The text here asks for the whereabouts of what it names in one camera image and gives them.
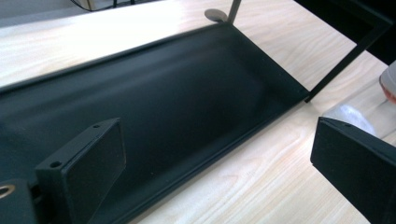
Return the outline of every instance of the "black metal tray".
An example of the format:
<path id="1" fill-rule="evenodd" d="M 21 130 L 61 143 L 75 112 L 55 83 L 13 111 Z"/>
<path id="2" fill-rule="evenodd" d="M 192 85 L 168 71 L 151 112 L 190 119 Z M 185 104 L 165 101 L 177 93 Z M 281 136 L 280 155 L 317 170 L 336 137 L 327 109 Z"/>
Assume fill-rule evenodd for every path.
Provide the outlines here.
<path id="1" fill-rule="evenodd" d="M 125 222 L 308 94 L 230 23 L 176 35 L 0 90 L 0 182 L 33 186 L 54 151 L 120 118 L 126 168 L 92 223 Z"/>

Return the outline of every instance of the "light wood surface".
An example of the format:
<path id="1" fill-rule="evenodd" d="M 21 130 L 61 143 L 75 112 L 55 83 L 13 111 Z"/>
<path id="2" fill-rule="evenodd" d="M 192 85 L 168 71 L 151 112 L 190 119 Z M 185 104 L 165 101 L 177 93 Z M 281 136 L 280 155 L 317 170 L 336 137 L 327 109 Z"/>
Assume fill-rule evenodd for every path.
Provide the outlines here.
<path id="1" fill-rule="evenodd" d="M 166 0 L 0 29 L 0 86 L 212 22 L 231 0 Z M 311 90 L 355 44 L 291 0 L 246 0 L 235 26 Z M 363 53 L 301 103 L 131 223 L 368 223 L 312 166 L 318 116 L 378 78 Z"/>

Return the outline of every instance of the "screw hole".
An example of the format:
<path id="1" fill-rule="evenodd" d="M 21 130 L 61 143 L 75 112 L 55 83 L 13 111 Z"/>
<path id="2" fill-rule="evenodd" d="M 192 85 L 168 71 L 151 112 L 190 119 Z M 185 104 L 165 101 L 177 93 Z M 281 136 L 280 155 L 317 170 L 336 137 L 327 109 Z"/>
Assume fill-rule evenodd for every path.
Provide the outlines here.
<path id="1" fill-rule="evenodd" d="M 0 187 L 0 199 L 7 197 L 15 190 L 14 185 L 4 185 Z"/>
<path id="2" fill-rule="evenodd" d="M 56 167 L 58 167 L 58 166 L 60 166 L 60 165 L 62 165 L 61 162 L 55 161 L 55 162 L 53 162 L 53 163 L 50 164 L 50 168 L 56 168 Z"/>

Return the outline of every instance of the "metal rod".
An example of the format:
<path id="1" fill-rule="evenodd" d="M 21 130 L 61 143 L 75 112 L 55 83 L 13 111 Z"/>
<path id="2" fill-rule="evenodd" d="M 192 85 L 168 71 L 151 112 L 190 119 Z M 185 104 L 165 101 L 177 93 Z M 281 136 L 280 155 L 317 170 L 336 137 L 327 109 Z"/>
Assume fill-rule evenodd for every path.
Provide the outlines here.
<path id="1" fill-rule="evenodd" d="M 305 101 L 310 102 L 323 88 L 329 84 L 338 74 L 340 74 L 350 63 L 352 63 L 361 53 L 370 48 L 374 42 L 381 37 L 389 29 L 388 24 L 378 24 L 368 35 L 366 35 L 358 45 L 350 51 L 344 58 L 338 63 L 332 71 L 323 78 L 317 86 L 312 89 L 308 98 Z"/>
<path id="2" fill-rule="evenodd" d="M 227 22 L 233 24 L 235 21 L 236 13 L 238 12 L 238 8 L 241 5 L 242 0 L 233 0 L 233 5 L 231 6 L 230 13 L 228 14 Z"/>

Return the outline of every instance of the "wooden table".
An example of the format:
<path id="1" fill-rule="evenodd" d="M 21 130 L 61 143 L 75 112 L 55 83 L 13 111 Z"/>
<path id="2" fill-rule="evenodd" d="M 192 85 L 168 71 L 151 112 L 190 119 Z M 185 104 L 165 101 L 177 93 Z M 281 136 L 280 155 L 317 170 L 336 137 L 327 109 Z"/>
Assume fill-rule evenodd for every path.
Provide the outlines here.
<path id="1" fill-rule="evenodd" d="M 0 86 L 208 24 L 231 0 L 167 0 L 0 29 Z M 291 0 L 246 0 L 235 26 L 311 90 L 355 44 Z M 367 223 L 312 166 L 318 116 L 382 73 L 363 53 L 301 103 L 131 223 Z"/>

